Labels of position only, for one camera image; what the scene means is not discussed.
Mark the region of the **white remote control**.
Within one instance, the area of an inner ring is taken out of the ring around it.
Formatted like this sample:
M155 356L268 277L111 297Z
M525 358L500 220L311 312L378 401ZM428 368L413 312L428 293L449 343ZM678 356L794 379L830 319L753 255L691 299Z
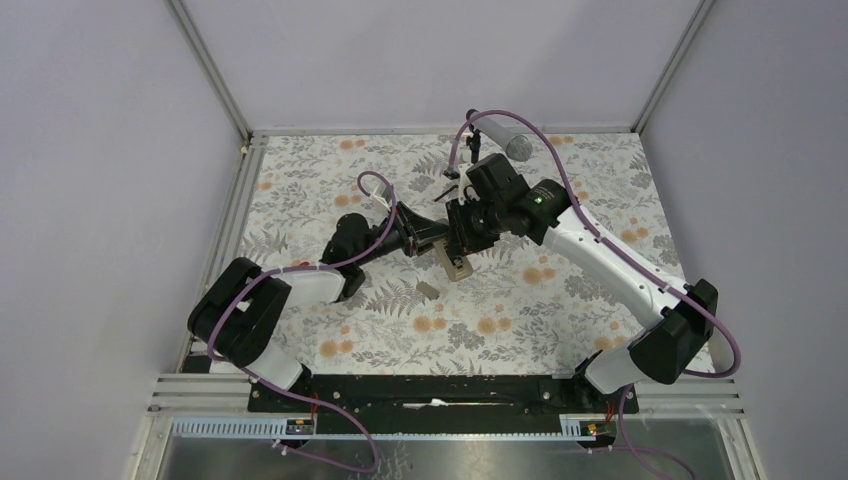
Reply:
M448 280L459 282L469 278L474 273L474 269L468 258L465 256L451 257L447 251L447 246L446 239L437 240L433 244L433 250L445 270Z

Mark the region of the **grey battery compartment cover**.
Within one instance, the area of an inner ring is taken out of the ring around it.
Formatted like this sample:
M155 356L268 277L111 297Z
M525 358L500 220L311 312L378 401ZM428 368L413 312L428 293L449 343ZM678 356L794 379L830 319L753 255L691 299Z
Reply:
M439 299L441 295L441 292L437 288L424 281L417 283L416 290L430 301Z

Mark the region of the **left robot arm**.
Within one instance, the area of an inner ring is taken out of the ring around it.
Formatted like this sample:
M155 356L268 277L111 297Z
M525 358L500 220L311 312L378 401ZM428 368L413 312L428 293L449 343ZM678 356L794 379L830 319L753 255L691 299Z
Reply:
M271 340L282 314L294 307L351 298L363 285L365 264L393 252L408 257L431 251L447 238L448 222L431 220L404 204L376 226L358 214L339 218L320 263L263 270L246 257L234 259L193 308L188 331L226 361L272 386L272 398L288 411L309 401L306 366Z

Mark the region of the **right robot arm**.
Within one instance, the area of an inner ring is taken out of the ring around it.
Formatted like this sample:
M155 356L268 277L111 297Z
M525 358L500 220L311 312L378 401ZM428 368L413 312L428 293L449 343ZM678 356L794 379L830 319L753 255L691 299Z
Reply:
M706 316L717 306L717 289L694 284L652 264L580 211L553 179L529 186L503 154L491 154L451 172L458 196L446 204L452 261L494 246L509 232L563 256L589 274L641 325L625 345L603 350L577 369L575 402L597 412L620 388L643 380L671 385L708 343Z

